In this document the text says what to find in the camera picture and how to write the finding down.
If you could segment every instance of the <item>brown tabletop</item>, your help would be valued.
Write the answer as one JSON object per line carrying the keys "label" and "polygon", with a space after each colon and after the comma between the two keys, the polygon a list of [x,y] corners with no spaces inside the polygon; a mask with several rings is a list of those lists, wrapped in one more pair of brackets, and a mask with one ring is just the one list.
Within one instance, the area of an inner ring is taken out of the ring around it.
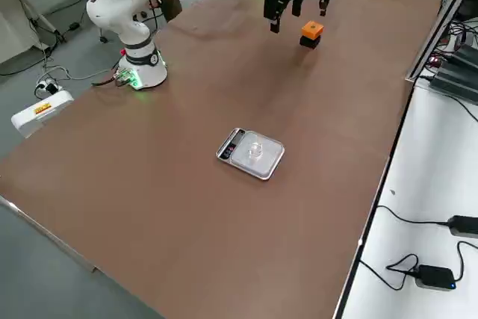
{"label": "brown tabletop", "polygon": [[[201,0],[158,45],[154,90],[89,90],[0,164],[0,194],[167,318],[331,318],[439,0]],[[320,20],[319,47],[299,45]],[[234,127],[286,151],[261,182]]]}

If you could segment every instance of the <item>orange block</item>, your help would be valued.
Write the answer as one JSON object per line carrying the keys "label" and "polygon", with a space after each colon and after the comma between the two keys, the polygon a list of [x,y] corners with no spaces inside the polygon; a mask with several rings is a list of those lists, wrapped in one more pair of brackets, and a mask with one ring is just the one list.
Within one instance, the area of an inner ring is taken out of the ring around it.
{"label": "orange block", "polygon": [[302,35],[310,40],[316,40],[323,31],[323,25],[318,22],[308,22],[302,28]]}

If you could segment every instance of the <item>digital scale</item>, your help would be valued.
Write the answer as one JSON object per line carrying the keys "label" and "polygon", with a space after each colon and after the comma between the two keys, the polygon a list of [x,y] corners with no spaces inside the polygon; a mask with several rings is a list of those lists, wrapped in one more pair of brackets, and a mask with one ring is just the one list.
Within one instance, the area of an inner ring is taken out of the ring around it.
{"label": "digital scale", "polygon": [[235,128],[216,153],[221,161],[258,179],[270,179],[284,155],[284,145],[254,131]]}

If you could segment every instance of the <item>power adapter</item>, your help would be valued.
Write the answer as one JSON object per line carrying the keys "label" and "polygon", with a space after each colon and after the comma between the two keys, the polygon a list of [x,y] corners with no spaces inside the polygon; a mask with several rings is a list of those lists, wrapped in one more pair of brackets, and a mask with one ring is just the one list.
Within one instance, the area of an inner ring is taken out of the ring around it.
{"label": "power adapter", "polygon": [[421,288],[438,291],[452,291],[456,289],[455,278],[449,268],[421,264],[411,275],[415,277],[415,283]]}
{"label": "power adapter", "polygon": [[478,238],[478,218],[466,216],[453,216],[447,226],[452,235],[459,237]]}
{"label": "power adapter", "polygon": [[70,31],[74,31],[76,29],[78,29],[80,27],[80,23],[79,22],[72,22],[69,26],[68,26],[68,29]]}

